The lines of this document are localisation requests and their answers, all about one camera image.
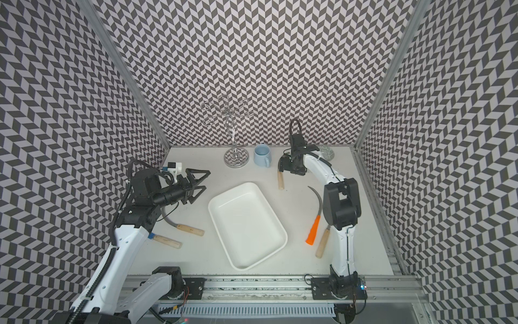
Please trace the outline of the white rectangular storage tray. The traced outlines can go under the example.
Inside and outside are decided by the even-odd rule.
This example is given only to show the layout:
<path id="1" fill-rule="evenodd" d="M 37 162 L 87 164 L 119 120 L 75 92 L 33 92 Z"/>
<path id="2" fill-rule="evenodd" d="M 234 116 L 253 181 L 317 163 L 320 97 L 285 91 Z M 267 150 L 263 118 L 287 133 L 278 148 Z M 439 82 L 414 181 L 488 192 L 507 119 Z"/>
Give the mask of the white rectangular storage tray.
<path id="1" fill-rule="evenodd" d="M 253 182 L 213 197 L 208 210 L 227 259 L 237 271 L 256 267 L 288 243 L 287 231 Z"/>

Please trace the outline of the orange handle sickle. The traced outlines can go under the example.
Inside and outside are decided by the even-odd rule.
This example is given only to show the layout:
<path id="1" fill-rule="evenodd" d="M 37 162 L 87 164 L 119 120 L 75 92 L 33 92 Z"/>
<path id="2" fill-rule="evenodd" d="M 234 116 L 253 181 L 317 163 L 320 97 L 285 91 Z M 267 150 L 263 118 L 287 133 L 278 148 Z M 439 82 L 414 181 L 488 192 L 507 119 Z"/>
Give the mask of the orange handle sickle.
<path id="1" fill-rule="evenodd" d="M 306 244 L 312 246 L 314 244 L 314 241 L 316 239 L 316 235 L 318 232 L 318 227 L 319 227 L 319 223 L 320 223 L 321 215 L 322 215 L 323 202 L 322 202 L 321 195 L 319 194 L 319 192 L 316 189 L 314 189 L 311 186 L 309 186 L 309 189 L 316 195 L 316 197 L 318 199 L 318 213 L 315 217 L 315 220 L 312 224 L 312 227 L 311 227 L 308 237 L 306 239 Z"/>

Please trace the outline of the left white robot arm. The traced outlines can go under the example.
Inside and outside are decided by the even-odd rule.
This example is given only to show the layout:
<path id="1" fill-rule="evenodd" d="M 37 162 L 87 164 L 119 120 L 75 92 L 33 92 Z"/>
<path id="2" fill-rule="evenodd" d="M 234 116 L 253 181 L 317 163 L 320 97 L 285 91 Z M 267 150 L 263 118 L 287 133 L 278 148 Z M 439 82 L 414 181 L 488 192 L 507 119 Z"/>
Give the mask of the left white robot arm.
<path id="1" fill-rule="evenodd" d="M 126 188 L 109 227 L 109 246 L 94 275 L 69 310 L 52 323 L 137 323 L 145 314 L 161 315 L 153 306 L 162 298 L 186 303 L 189 287 L 176 266 L 156 268 L 123 301 L 120 294 L 138 252 L 156 238 L 153 229 L 167 205 L 193 204 L 206 190 L 209 170 L 187 168 L 184 175 L 152 167 L 137 159 L 128 163 Z"/>

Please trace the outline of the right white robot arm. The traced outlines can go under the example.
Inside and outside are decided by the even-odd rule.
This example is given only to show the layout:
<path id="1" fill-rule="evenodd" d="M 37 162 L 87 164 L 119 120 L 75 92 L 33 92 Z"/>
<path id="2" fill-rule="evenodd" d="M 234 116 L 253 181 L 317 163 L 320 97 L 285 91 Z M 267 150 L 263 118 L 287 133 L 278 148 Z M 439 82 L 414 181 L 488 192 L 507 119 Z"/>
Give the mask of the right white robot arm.
<path id="1" fill-rule="evenodd" d="M 299 176 L 311 172 L 323 184 L 322 212 L 335 239 L 329 286 L 339 299 L 351 298 L 361 286 L 354 260 L 354 234 L 362 209 L 355 179 L 337 173 L 319 148 L 308 144 L 301 134 L 289 137 L 290 152 L 279 159 L 278 171 Z"/>

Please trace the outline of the light blue mug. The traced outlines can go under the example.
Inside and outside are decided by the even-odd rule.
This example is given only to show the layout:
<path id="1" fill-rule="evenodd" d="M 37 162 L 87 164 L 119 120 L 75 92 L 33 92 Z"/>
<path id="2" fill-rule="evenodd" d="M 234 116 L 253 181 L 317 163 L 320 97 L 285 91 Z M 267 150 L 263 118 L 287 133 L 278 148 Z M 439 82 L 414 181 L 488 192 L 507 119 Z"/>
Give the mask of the light blue mug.
<path id="1" fill-rule="evenodd" d="M 254 162 L 259 167 L 271 167 L 271 149 L 266 144 L 259 144 L 254 148 Z"/>

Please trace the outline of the green patterned small bowl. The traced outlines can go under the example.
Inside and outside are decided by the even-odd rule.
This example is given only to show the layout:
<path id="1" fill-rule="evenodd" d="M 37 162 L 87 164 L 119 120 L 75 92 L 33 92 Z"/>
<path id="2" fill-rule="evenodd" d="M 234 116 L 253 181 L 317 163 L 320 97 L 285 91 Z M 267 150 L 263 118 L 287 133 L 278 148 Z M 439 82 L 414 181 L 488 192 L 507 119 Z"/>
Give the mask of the green patterned small bowl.
<path id="1" fill-rule="evenodd" d="M 327 161 L 332 161 L 335 158 L 335 152 L 328 146 L 319 147 L 322 157 Z"/>

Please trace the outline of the chrome mug tree stand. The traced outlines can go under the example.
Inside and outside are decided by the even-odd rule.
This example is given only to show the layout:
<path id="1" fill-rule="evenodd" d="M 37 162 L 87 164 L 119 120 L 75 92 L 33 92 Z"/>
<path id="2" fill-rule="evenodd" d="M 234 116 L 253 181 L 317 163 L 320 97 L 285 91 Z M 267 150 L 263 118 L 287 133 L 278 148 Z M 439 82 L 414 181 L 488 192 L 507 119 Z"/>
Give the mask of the chrome mug tree stand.
<path id="1" fill-rule="evenodd" d="M 239 120 L 254 115 L 250 101 L 242 99 L 234 103 L 224 94 L 215 101 L 203 101 L 201 108 L 204 114 L 204 125 L 211 125 L 217 116 L 221 116 L 223 126 L 230 136 L 231 146 L 223 156 L 225 165 L 233 169 L 244 167 L 249 162 L 250 155 L 244 147 L 237 144 L 237 125 Z"/>

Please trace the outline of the blue blade wooden sickle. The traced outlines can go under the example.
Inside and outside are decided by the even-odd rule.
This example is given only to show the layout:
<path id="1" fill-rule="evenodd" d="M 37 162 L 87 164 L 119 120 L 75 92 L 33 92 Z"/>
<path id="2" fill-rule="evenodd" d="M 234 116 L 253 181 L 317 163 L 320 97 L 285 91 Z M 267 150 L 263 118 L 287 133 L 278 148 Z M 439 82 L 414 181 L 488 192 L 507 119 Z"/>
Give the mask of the blue blade wooden sickle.
<path id="1" fill-rule="evenodd" d="M 154 234 L 154 233 L 150 233 L 148 235 L 148 239 L 149 240 L 154 240 L 156 242 L 160 242 L 161 244 L 164 244 L 164 245 L 167 245 L 169 247 L 176 248 L 176 249 L 182 248 L 182 245 L 183 245 L 179 241 L 176 241 L 176 240 L 173 240 L 173 239 L 170 239 L 170 238 L 158 235 L 158 234 Z"/>

